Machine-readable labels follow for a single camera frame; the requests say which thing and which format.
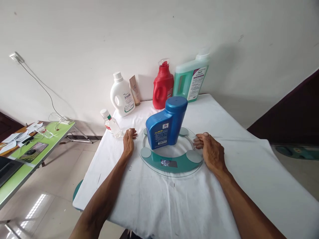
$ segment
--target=bottle label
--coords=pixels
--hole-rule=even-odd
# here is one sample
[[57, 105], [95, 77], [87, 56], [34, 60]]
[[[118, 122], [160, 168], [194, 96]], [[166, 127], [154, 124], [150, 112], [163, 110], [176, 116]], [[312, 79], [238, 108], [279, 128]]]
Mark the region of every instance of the bottle label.
[[167, 98], [172, 97], [173, 88], [170, 88], [169, 91], [167, 91]]
[[115, 136], [114, 136], [114, 134], [113, 134], [113, 132], [112, 132], [112, 130], [111, 130], [111, 128], [109, 127], [109, 126], [105, 126], [106, 128], [107, 128], [107, 130], [111, 133], [111, 135], [115, 138]]
[[124, 112], [127, 113], [134, 107], [134, 100], [132, 97], [132, 94], [130, 92], [123, 94], [124, 99], [125, 99], [125, 107], [124, 107]]
[[167, 145], [168, 135], [170, 132], [169, 123], [159, 124], [156, 126], [156, 132], [154, 133], [155, 148], [159, 148]]
[[194, 70], [192, 82], [190, 83], [187, 100], [193, 100], [196, 99], [200, 90], [200, 87], [202, 86], [206, 70], [208, 66], [199, 68]]

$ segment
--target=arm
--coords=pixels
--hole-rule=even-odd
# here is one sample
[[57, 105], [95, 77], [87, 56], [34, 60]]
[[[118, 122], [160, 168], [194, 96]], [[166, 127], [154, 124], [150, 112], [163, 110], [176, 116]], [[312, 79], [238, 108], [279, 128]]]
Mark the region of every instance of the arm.
[[285, 238], [236, 183], [226, 167], [223, 146], [206, 132], [196, 136], [194, 145], [203, 148], [206, 165], [224, 191], [241, 238]]
[[116, 202], [123, 173], [134, 150], [133, 139], [136, 136], [134, 128], [126, 131], [122, 156], [87, 204], [69, 239], [98, 239], [102, 226]]

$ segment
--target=blue bottle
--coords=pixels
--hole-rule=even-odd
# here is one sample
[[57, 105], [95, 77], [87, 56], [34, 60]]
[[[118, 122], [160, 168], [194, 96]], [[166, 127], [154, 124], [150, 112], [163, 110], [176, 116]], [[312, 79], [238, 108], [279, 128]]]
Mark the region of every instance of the blue bottle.
[[166, 100], [163, 111], [146, 120], [147, 138], [151, 149], [177, 143], [186, 108], [187, 99], [181, 96], [170, 97]]

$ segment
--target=tiled floor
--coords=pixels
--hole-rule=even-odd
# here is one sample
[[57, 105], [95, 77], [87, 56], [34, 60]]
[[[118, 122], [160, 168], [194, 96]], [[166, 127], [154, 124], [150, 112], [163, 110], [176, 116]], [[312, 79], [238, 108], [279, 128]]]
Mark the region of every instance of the tiled floor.
[[[77, 184], [84, 178], [100, 141], [94, 144], [67, 142], [59, 145], [0, 211], [0, 220], [21, 238], [68, 238], [80, 217], [72, 206]], [[284, 167], [319, 200], [319, 161], [288, 158], [274, 150]], [[105, 222], [99, 238], [119, 239], [124, 228]], [[0, 239], [14, 238], [0, 225]]]
[[319, 161], [286, 157], [272, 147], [275, 155], [290, 174], [319, 201]]

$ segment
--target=green table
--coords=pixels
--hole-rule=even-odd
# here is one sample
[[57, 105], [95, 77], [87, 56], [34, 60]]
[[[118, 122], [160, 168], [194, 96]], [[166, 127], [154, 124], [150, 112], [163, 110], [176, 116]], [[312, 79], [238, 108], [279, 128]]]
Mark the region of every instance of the green table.
[[[7, 182], [5, 182], [2, 187], [0, 187], [0, 209], [4, 207], [4, 205], [9, 201], [9, 199], [18, 191], [18, 189], [27, 181], [27, 179], [35, 172], [37, 168], [40, 167], [40, 165], [44, 162], [44, 160], [50, 155], [50, 153], [53, 151], [53, 149], [59, 145], [59, 143], [67, 137], [68, 133], [74, 132], [72, 131], [75, 129], [75, 131], [79, 131], [81, 134], [83, 134], [80, 130], [78, 130], [75, 127], [75, 122], [65, 125], [60, 124], [59, 130], [55, 131], [54, 127], [56, 126], [58, 122], [52, 122], [49, 123], [45, 128], [52, 132], [54, 136], [50, 139], [45, 137], [39, 137], [40, 135], [37, 134], [35, 137], [39, 137], [39, 139], [33, 140], [34, 142], [30, 142], [28, 145], [24, 145], [21, 147], [21, 149], [17, 149], [15, 152], [13, 152], [8, 158], [16, 159], [19, 158], [21, 155], [23, 155], [26, 151], [28, 151], [33, 145], [35, 145], [37, 142], [46, 143], [48, 146], [31, 162], [24, 164]], [[10, 220], [6, 221], [0, 221], [0, 224], [5, 224], [7, 229], [11, 231], [17, 238], [20, 238], [19, 235], [8, 225], [8, 222]]]

